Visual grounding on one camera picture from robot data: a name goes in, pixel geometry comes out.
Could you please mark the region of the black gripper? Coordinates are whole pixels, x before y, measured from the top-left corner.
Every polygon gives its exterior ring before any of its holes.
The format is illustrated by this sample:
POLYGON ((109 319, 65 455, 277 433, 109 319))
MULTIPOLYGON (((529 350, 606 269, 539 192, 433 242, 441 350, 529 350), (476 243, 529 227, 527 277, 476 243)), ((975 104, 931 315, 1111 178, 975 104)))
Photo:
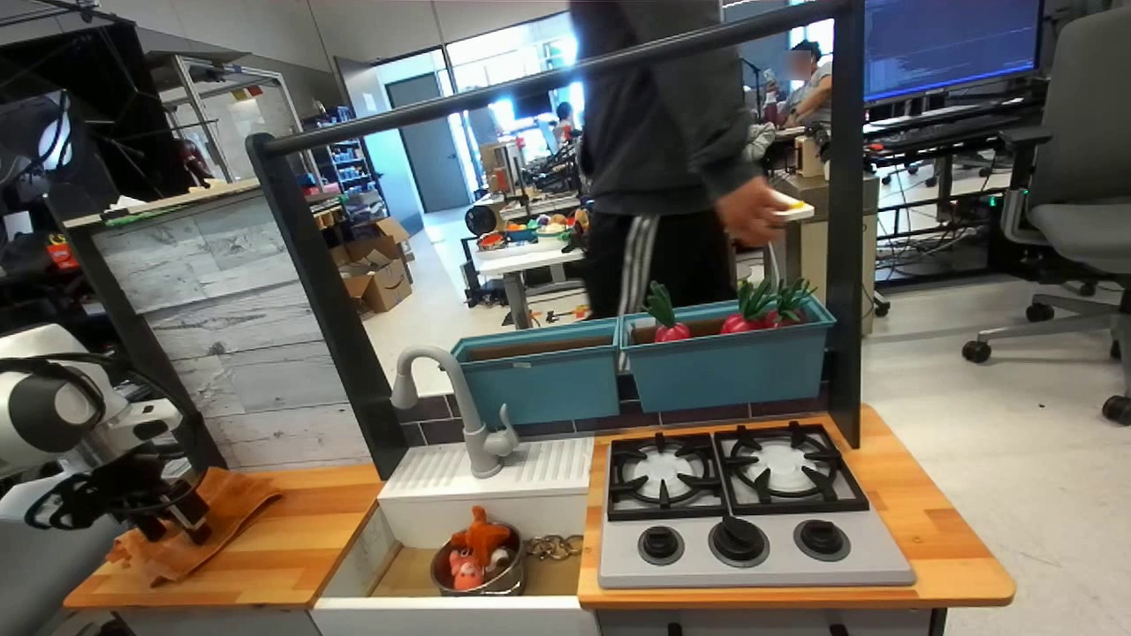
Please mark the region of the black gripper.
POLYGON ((40 494, 24 522, 35 529, 85 529, 103 516, 131 522, 145 538, 162 538, 165 520, 194 510, 194 470, 172 446, 137 446, 119 460, 72 475, 40 494))

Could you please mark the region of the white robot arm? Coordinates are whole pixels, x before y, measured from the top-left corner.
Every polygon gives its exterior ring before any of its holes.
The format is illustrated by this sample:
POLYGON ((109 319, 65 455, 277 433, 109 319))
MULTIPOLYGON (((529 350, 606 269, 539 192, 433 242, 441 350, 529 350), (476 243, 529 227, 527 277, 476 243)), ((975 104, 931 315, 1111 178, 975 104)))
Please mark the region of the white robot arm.
POLYGON ((184 414, 112 372, 65 327, 35 327, 0 341, 0 476, 31 476, 59 465, 65 476, 30 502, 35 529, 85 529, 103 516, 131 522, 145 542, 179 529, 214 538, 208 502, 177 441, 184 414))

